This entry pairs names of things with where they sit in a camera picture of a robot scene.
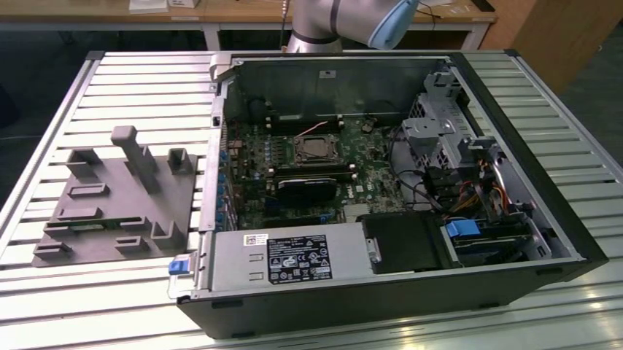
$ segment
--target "slotted surface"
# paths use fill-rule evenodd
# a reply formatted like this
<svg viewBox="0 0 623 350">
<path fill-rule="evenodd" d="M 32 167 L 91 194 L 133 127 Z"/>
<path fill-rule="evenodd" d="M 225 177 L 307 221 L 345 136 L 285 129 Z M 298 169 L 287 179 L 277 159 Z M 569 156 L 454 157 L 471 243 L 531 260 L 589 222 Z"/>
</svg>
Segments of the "slotted surface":
<svg viewBox="0 0 623 350">
<path fill-rule="evenodd" d="M 211 127 L 210 53 L 110 53 L 85 89 L 31 184 L 31 201 L 0 256 L 0 349 L 601 349 L 623 338 L 623 187 L 618 171 L 530 77 L 501 52 L 471 53 L 478 74 L 519 129 L 611 262 L 505 308 L 429 315 L 247 341 L 214 341 L 167 295 L 170 259 L 36 269 L 35 242 L 63 191 L 75 147 L 119 158 L 109 130 L 133 123 L 154 155 L 186 147 L 206 153 Z M 489 126 L 473 108 L 481 127 Z M 201 159 L 197 189 L 205 184 Z M 190 249 L 199 245 L 202 192 L 194 196 Z"/>
</svg>

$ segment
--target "blue latch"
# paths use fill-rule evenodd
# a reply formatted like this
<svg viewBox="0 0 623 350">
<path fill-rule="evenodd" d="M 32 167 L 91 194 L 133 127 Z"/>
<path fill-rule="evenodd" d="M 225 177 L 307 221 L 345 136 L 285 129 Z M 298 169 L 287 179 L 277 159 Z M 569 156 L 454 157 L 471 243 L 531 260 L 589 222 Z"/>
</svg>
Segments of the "blue latch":
<svg viewBox="0 0 623 350">
<path fill-rule="evenodd" d="M 169 274 L 175 275 L 186 275 L 191 273 L 190 270 L 190 258 L 186 260 L 174 260 L 169 263 Z"/>
<path fill-rule="evenodd" d="M 481 229 L 474 220 L 455 220 L 446 225 L 446 230 L 451 238 L 481 235 Z"/>
</svg>

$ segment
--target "motherboard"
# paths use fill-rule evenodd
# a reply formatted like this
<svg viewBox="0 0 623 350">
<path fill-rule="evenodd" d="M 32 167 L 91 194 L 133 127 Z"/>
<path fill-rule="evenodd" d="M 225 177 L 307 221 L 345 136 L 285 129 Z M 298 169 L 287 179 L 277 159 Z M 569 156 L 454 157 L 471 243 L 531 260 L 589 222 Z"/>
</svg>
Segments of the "motherboard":
<svg viewBox="0 0 623 350">
<path fill-rule="evenodd" d="M 269 126 L 229 127 L 239 229 L 354 222 L 406 210 L 387 162 L 391 126 L 370 116 L 341 116 L 301 133 Z"/>
</svg>

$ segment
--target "gray post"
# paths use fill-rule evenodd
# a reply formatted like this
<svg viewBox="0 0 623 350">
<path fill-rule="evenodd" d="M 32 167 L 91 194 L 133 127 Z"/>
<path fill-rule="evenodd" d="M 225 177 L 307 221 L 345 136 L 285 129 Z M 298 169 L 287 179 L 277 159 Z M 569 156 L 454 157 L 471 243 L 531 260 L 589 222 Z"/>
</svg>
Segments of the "gray post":
<svg viewBox="0 0 623 350">
<path fill-rule="evenodd" d="M 117 126 L 110 140 L 115 146 L 125 150 L 134 174 L 139 175 L 139 180 L 146 191 L 153 194 L 161 192 L 161 185 L 154 176 L 155 160 L 150 150 L 146 149 L 145 152 L 137 143 L 137 133 L 137 128 L 131 125 Z"/>
</svg>

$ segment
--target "warning label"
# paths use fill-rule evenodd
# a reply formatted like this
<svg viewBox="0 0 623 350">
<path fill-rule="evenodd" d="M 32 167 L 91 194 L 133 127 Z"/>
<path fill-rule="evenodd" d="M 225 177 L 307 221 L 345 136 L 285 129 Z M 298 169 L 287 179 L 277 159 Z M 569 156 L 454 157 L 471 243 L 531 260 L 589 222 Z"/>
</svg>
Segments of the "warning label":
<svg viewBox="0 0 623 350">
<path fill-rule="evenodd" d="M 269 239 L 269 280 L 273 284 L 331 279 L 327 237 Z"/>
</svg>

